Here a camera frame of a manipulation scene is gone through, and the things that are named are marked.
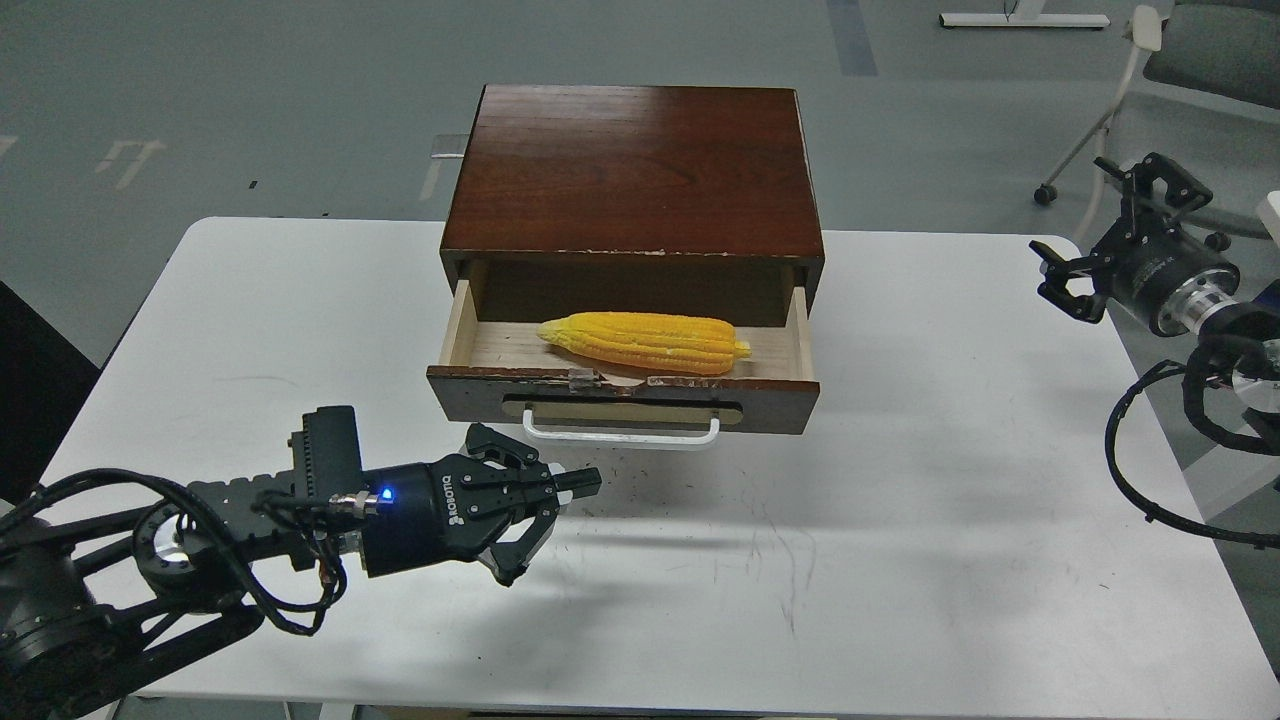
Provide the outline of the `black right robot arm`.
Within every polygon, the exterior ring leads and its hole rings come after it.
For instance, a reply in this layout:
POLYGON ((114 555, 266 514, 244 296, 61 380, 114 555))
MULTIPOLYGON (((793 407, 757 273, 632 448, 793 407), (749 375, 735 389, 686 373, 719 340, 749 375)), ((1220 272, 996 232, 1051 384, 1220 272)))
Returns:
POLYGON ((1224 255, 1228 234, 1198 240, 1184 228, 1211 202, 1211 190, 1157 152, 1126 169, 1102 156, 1094 164, 1121 195, 1119 217, 1080 258, 1032 242, 1042 261, 1038 295, 1079 322, 1098 323, 1114 301, 1158 337, 1197 338, 1185 361, 1152 366, 1115 416, 1147 386, 1180 375, 1183 411, 1202 436, 1225 448, 1276 455, 1277 302, 1238 299, 1242 274, 1224 255))

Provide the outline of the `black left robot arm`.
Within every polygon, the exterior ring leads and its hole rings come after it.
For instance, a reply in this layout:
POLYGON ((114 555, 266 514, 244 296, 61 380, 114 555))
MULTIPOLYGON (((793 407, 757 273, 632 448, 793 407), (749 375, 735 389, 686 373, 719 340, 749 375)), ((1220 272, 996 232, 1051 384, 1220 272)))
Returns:
POLYGON ((275 474, 178 483, 115 468, 38 487, 3 516, 3 716, 73 719, 271 624, 314 635, 367 577, 480 562, 524 575, 602 475, 472 424, 435 462, 367 469, 355 410, 319 407, 275 474))

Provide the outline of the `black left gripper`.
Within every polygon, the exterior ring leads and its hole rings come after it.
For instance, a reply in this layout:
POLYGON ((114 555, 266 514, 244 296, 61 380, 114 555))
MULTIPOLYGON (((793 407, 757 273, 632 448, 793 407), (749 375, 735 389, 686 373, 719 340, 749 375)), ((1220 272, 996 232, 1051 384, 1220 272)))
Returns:
POLYGON ((367 469, 364 479, 370 491, 376 497, 390 492, 390 506, 360 532, 367 577, 447 561, 480 562, 495 582, 509 587, 548 539, 559 501, 591 497, 603 486, 595 468, 556 470, 534 447, 480 423, 468 427, 463 455, 470 465, 461 471, 460 487, 476 496, 467 501, 467 527, 475 536, 470 556, 451 544, 444 475, 461 469, 458 457, 367 469))

